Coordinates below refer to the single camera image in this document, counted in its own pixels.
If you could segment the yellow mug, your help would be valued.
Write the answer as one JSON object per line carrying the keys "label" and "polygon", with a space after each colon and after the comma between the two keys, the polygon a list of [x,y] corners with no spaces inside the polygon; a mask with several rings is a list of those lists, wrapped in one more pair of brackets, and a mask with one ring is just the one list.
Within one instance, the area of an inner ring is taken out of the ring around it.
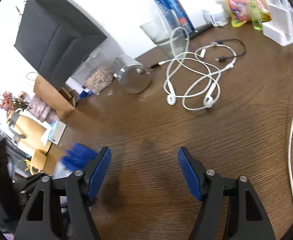
{"label": "yellow mug", "polygon": [[61,156],[62,154],[59,151],[44,154],[42,151],[36,150],[30,162],[31,175],[41,172],[52,175]]}

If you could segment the brown paper bag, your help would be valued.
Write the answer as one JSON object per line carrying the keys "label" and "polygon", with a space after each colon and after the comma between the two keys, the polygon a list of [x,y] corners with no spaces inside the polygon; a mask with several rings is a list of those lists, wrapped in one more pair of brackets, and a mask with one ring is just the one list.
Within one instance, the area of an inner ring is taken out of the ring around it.
{"label": "brown paper bag", "polygon": [[60,119],[64,119],[76,109],[74,89],[62,87],[57,90],[40,74],[29,72],[26,77],[29,78],[28,75],[30,74],[36,74],[36,77],[32,79],[34,81],[34,93],[55,110]]}

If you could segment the yellow thermos jug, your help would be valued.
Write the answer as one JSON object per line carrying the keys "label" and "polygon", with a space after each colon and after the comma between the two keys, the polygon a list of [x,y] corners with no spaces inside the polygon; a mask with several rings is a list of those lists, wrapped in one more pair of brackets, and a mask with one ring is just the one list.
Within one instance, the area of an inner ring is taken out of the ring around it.
{"label": "yellow thermos jug", "polygon": [[43,143],[42,135],[47,131],[42,125],[30,117],[20,115],[19,111],[11,111],[8,117],[9,131],[17,141],[17,147],[26,154],[33,156],[36,151],[46,155],[51,147],[51,142]]}

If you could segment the pink patterned vase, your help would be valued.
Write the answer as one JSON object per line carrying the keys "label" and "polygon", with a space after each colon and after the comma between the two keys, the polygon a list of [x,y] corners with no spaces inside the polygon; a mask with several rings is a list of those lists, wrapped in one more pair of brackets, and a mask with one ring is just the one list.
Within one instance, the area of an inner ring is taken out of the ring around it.
{"label": "pink patterned vase", "polygon": [[36,95],[31,99],[27,110],[40,122],[50,125],[59,119],[56,111]]}

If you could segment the dried pink flowers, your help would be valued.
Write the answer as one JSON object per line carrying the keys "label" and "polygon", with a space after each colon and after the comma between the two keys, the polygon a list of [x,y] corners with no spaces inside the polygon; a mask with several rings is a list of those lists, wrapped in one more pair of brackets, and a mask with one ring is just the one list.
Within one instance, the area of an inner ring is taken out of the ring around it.
{"label": "dried pink flowers", "polygon": [[15,97],[12,93],[5,91],[0,95],[0,109],[6,111],[7,115],[11,112],[26,110],[29,103],[26,101],[25,96],[25,92],[21,92],[18,97]]}

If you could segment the clear snack container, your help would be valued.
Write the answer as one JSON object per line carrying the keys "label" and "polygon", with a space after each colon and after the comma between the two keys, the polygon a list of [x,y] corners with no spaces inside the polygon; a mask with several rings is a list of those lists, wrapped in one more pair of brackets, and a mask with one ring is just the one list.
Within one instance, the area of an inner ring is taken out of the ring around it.
{"label": "clear snack container", "polygon": [[99,94],[108,87],[114,78],[112,61],[104,52],[97,48],[85,61],[85,79],[83,84],[94,94]]}

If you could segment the steel thermos bottle lying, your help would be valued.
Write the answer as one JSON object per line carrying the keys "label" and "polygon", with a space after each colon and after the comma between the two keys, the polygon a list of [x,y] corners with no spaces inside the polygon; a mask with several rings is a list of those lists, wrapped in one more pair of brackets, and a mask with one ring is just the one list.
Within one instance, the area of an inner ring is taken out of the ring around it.
{"label": "steel thermos bottle lying", "polygon": [[128,55],[118,56],[113,62],[113,69],[119,85],[128,93],[141,93],[151,83],[148,69]]}

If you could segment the black paper bag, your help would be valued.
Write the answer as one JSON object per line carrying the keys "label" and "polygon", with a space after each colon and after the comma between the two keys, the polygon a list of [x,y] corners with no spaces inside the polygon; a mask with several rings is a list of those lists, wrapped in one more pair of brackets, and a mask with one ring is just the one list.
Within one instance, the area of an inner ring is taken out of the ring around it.
{"label": "black paper bag", "polygon": [[15,48],[60,89],[106,35],[67,0],[27,0]]}

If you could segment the clear drinking glass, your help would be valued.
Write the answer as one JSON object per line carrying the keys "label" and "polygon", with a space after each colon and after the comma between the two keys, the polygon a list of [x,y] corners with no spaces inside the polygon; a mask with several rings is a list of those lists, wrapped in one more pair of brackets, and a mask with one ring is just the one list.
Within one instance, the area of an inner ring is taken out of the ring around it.
{"label": "clear drinking glass", "polygon": [[184,31],[179,28],[172,35],[174,28],[162,17],[154,18],[152,21],[141,25],[140,29],[160,48],[168,59],[173,59],[174,55],[185,51],[187,41]]}

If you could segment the blue can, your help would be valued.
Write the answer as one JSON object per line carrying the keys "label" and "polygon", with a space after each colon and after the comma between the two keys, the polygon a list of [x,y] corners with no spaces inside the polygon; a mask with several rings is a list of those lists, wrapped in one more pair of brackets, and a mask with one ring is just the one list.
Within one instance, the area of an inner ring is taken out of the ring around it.
{"label": "blue can", "polygon": [[192,33],[195,28],[189,19],[186,11],[179,0],[154,0],[158,6],[161,15],[173,30],[177,27],[183,27],[187,33]]}

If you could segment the white small jar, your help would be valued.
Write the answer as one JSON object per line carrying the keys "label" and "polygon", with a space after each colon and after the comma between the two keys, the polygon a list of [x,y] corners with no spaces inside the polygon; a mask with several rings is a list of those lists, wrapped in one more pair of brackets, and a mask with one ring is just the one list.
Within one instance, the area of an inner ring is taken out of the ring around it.
{"label": "white small jar", "polygon": [[221,4],[211,4],[202,10],[206,23],[214,27],[224,27],[228,24],[228,17]]}

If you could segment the colourful snack packet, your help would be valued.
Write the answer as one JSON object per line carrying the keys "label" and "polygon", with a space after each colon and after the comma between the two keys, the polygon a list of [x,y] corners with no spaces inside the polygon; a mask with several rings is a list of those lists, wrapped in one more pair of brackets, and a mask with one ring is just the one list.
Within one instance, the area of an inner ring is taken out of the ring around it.
{"label": "colourful snack packet", "polygon": [[[247,3],[248,0],[225,0],[225,2],[228,6],[232,27],[239,28],[245,23],[252,21],[249,6]],[[267,1],[255,0],[255,3],[260,12],[261,21],[271,21],[271,13]]]}

